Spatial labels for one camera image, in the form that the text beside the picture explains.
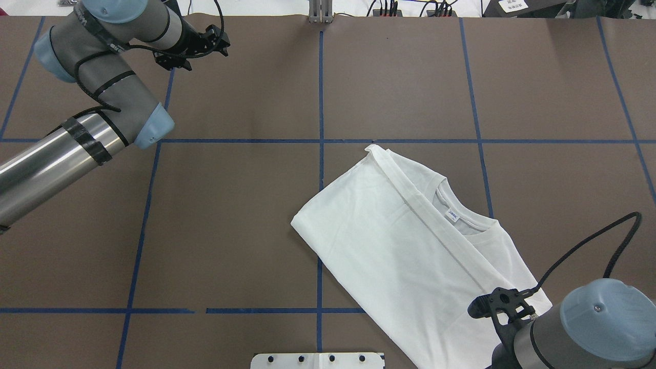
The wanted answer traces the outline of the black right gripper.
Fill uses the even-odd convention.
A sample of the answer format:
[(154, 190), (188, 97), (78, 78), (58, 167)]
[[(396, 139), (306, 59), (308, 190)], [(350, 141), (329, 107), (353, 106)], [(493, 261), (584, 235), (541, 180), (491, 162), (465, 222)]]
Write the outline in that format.
[(494, 320), (494, 329), (500, 339), (490, 360), (490, 368), (533, 368), (534, 348), (529, 333), (532, 320), (516, 320), (501, 324)]

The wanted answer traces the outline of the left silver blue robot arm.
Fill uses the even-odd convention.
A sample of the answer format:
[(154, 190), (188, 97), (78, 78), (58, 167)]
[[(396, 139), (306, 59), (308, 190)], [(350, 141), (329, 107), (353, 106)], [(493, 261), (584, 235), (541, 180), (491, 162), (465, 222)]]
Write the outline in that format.
[(2, 233), (122, 150), (147, 149), (174, 128), (164, 103), (125, 60), (150, 52), (166, 71), (231, 45), (225, 16), (195, 28), (176, 1), (79, 1), (35, 41), (44, 70), (86, 98), (88, 107), (2, 164)]

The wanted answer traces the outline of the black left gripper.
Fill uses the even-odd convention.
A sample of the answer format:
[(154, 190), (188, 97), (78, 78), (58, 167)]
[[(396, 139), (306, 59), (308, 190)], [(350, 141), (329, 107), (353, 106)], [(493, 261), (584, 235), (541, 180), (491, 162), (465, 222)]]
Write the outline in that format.
[(189, 56), (211, 55), (215, 52), (228, 57), (230, 40), (222, 28), (215, 24), (207, 26), (204, 33), (196, 31), (192, 26), (183, 26), (180, 39), (177, 42), (177, 53)]

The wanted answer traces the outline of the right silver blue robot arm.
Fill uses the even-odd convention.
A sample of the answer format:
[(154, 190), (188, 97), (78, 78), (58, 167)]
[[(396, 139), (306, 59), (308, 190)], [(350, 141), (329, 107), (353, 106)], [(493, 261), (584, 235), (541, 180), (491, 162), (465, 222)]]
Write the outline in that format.
[(491, 368), (654, 368), (654, 301), (597, 279), (537, 315), (527, 291), (497, 288), (478, 302), (500, 339)]

